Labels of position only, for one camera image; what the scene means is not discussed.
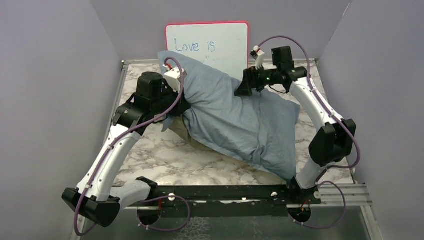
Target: white marble surface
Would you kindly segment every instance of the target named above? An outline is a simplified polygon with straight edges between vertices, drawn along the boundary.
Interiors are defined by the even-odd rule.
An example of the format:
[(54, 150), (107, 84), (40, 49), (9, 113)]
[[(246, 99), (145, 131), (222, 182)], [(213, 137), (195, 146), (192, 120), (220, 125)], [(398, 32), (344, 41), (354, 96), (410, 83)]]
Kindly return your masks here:
[[(160, 72), (158, 64), (131, 64), (125, 79), (121, 104), (136, 91), (137, 79), (143, 72)], [(315, 63), (311, 76), (316, 87), (325, 96), (324, 88)], [(282, 86), (274, 86), (284, 92)], [(291, 94), (279, 94), (282, 98), (299, 102)], [(301, 107), (296, 124), (297, 172), (309, 157), (308, 146), (316, 132), (311, 119)], [(214, 151), (194, 149), (171, 130), (161, 132), (161, 124), (150, 125), (142, 139), (125, 159), (114, 184), (122, 186), (138, 177), (146, 177), (160, 185), (266, 185), (281, 184), (274, 174), (255, 170), (247, 164)], [(347, 165), (344, 159), (340, 165)], [(331, 169), (321, 181), (337, 184), (353, 183), (349, 170)]]

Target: whiteboard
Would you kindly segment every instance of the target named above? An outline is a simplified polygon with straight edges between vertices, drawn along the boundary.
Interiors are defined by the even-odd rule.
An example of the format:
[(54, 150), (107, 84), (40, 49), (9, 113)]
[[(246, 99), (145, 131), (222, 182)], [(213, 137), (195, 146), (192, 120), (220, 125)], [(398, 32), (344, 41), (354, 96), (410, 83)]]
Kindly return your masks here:
[(242, 80), (249, 52), (249, 26), (246, 22), (169, 24), (165, 33), (168, 51)]

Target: gray wall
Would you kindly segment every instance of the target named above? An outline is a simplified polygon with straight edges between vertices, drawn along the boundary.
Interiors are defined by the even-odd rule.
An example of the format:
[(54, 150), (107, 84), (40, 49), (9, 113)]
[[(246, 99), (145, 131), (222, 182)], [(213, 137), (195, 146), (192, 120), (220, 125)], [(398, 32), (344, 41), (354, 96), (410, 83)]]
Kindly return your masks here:
[[(90, 0), (119, 56), (125, 60), (157, 59), (166, 50), (169, 23), (247, 21), (250, 48), (274, 35), (300, 41), (310, 58), (319, 58), (350, 0)], [(288, 40), (264, 45), (293, 46)]]
[(353, 0), (318, 62), (385, 240), (423, 239), (424, 1)]
[(68, 239), (120, 60), (88, 0), (0, 1), (0, 239)]

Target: red whiteboard frame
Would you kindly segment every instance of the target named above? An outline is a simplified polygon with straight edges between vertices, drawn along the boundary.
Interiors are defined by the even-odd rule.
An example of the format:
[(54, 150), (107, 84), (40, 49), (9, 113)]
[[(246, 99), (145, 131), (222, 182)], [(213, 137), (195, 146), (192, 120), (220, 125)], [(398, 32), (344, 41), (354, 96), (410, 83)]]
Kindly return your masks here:
[(168, 49), (167, 27), (175, 25), (206, 25), (206, 24), (246, 24), (247, 26), (247, 49), (246, 49), (246, 68), (249, 67), (249, 35), (250, 28), (247, 21), (200, 21), (200, 22), (185, 22), (185, 23), (169, 23), (165, 26), (165, 41), (166, 50)]

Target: blue cloth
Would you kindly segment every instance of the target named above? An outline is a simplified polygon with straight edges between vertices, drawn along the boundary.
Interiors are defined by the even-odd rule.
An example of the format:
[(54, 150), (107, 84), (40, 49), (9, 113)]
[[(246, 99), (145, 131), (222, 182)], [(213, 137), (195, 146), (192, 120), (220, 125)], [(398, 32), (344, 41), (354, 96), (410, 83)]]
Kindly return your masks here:
[[(234, 96), (240, 80), (176, 52), (158, 53), (161, 64), (167, 57), (174, 57), (187, 72), (184, 95), (191, 108), (183, 120), (194, 140), (286, 181), (295, 176), (299, 105), (267, 89), (250, 97)], [(164, 129), (172, 121), (168, 118)]]

